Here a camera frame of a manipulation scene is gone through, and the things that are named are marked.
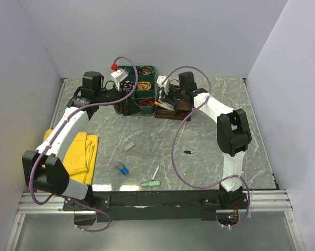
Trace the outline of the orange capped white pen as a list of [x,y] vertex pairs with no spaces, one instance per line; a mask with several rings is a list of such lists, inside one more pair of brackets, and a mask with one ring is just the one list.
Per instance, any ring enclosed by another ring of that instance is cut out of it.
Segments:
[[163,107],[163,108],[165,108],[167,110],[174,110],[174,106],[169,104],[169,103],[167,103],[167,102],[162,102],[161,103],[161,107]]

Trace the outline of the white marker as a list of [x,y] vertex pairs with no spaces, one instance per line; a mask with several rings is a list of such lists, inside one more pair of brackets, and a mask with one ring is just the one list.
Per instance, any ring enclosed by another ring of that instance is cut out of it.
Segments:
[[154,180],[155,180],[159,169],[160,169],[160,165],[158,165],[158,166],[156,167],[156,169],[155,169],[155,171],[154,171],[154,173],[153,173],[153,175],[152,175],[152,177],[151,177],[151,181],[154,181]]

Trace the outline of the yellow capped white pen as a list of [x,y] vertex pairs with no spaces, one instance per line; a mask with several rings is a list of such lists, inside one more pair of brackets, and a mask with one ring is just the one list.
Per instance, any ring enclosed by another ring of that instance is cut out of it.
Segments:
[[163,109],[167,109],[167,110],[172,110],[169,106],[167,106],[166,104],[164,103],[159,103],[159,102],[155,102],[155,105],[159,106],[159,107],[162,107]]

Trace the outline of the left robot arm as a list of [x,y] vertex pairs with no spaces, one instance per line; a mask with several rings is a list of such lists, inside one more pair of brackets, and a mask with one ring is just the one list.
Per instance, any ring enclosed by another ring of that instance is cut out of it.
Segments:
[[92,187],[70,178],[63,160],[76,135],[100,106],[116,105],[130,98],[131,94],[126,94],[120,87],[127,76],[125,69],[114,70],[111,73],[114,86],[107,89],[99,72],[84,73],[82,85],[68,101],[52,133],[36,150],[25,151],[22,156],[25,181],[31,193],[41,190],[76,200],[82,210],[89,210],[95,205]]

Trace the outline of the brown wooden desk organizer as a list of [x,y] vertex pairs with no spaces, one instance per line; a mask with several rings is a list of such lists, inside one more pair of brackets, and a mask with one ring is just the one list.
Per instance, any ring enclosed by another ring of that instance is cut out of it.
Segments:
[[[155,102],[166,102],[165,100],[165,92],[162,88],[157,88],[157,96]],[[163,118],[163,119],[174,119],[174,120],[183,120],[190,112],[192,111],[192,107],[188,106],[185,102],[181,101],[178,103],[174,110],[163,109],[155,105],[155,118]]]

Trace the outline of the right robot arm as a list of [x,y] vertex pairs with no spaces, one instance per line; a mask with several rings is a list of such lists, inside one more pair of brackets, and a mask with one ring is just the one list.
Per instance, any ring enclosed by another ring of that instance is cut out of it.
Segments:
[[179,131],[187,119],[202,111],[217,126],[217,144],[223,152],[223,177],[218,181],[221,207],[231,208],[243,200],[241,179],[243,158],[252,141],[247,114],[243,109],[233,109],[215,99],[209,91],[198,88],[192,72],[179,74],[180,97],[190,103],[194,110],[181,122],[171,145],[171,162],[175,167],[174,145]]

